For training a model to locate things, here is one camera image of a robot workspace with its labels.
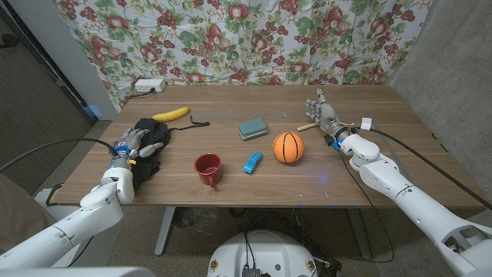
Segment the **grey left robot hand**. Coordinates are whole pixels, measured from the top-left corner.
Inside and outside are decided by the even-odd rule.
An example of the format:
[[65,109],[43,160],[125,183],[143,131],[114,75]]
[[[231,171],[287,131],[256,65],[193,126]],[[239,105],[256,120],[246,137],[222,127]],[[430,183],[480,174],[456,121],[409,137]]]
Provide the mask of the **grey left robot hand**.
[[123,154],[127,157],[147,158],[164,146],[162,142],[142,146],[142,139],[149,132],[149,129],[129,128],[121,138],[112,144],[112,147],[118,154]]

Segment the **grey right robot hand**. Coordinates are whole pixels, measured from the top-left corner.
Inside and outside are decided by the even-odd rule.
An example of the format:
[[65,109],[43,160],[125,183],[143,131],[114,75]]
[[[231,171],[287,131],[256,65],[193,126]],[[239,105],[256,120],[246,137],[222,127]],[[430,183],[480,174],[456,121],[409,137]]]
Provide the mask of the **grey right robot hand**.
[[347,127],[341,123],[337,113],[327,102],[323,91],[318,88],[316,93],[318,97],[317,101],[306,100],[306,106],[309,109],[307,116],[319,125],[320,130],[325,135],[329,135],[338,141],[344,141],[348,137]]

